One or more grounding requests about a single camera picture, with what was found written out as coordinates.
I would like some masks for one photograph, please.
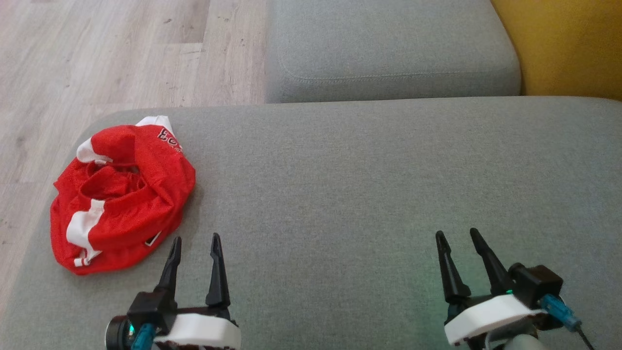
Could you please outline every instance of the blue connector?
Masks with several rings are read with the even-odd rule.
[[[156,327],[153,324],[143,324],[134,339],[131,350],[151,350],[156,337],[155,333]]]
[[[576,332],[581,326],[581,320],[576,318],[572,310],[554,295],[546,294],[540,300],[540,306],[571,332]]]

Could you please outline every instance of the red cloth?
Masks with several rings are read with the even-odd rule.
[[[130,267],[181,223],[195,170],[168,118],[147,118],[93,135],[54,184],[52,250],[77,275]]]

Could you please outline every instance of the black cable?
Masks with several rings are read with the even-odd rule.
[[[585,343],[585,346],[587,346],[587,348],[589,350],[594,350],[594,347],[592,346],[590,341],[585,336],[585,333],[583,333],[583,330],[581,329],[581,327],[577,327],[577,333],[581,336],[581,339],[583,339],[583,342]]]

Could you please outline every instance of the gray cushion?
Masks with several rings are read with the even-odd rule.
[[[209,284],[223,239],[245,349],[450,349],[434,233],[475,294],[487,292],[468,229],[508,267],[544,264],[597,349],[622,344],[622,103],[500,97],[134,110],[169,115],[197,169],[178,234],[180,306]],[[0,344],[102,349],[108,320],[153,288],[170,238],[121,272],[55,263],[48,213],[34,232]],[[576,334],[544,333],[583,350]]]
[[[268,102],[517,95],[489,0],[272,0]]]

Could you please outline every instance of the blue cable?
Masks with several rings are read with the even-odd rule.
[[[151,350],[154,338],[156,337],[155,333],[156,327],[153,324],[143,324],[138,334],[136,334],[131,350]]]
[[[540,306],[545,309],[549,315],[553,316],[553,318],[563,323],[566,329],[573,333],[578,332],[587,348],[589,350],[594,350],[594,347],[581,329],[581,320],[575,317],[574,312],[566,306],[563,301],[559,300],[554,295],[546,294],[540,300]]]

